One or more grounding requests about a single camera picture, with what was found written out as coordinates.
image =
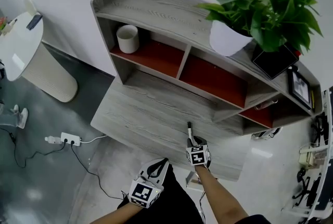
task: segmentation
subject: power strip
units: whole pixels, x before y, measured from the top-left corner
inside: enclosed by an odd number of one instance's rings
[[[80,146],[80,144],[81,144],[81,138],[79,136],[62,132],[61,141],[64,142],[65,139],[67,139],[68,144],[71,144],[72,141],[74,141],[73,145],[75,145],[75,146]]]

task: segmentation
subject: cylindrical table base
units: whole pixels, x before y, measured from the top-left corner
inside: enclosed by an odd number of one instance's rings
[[[40,43],[22,76],[61,102],[71,101],[78,83]]]

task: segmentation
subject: framed photo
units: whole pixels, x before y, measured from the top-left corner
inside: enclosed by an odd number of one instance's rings
[[[312,109],[311,88],[308,81],[293,69],[288,69],[289,93],[306,108]]]

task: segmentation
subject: forearm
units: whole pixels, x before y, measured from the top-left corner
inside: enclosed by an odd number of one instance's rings
[[[91,224],[121,224],[128,221],[131,217],[139,213],[143,208],[132,203],[128,203],[123,207],[109,213]]]
[[[203,166],[196,166],[208,202],[218,223],[234,224],[248,215],[238,201]]]

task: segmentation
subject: smartphone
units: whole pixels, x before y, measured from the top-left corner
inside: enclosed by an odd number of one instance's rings
[[[32,30],[37,25],[37,23],[42,19],[42,17],[43,17],[42,15],[34,15],[32,20],[27,25],[27,29]]]

